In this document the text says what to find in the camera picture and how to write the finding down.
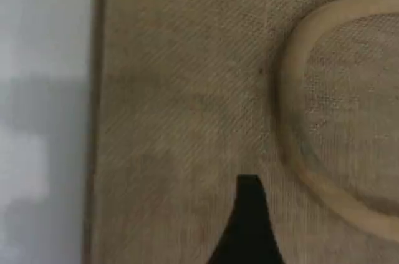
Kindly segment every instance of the black shape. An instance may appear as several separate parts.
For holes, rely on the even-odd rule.
[[[208,264],[284,264],[257,175],[239,175],[234,208]]]

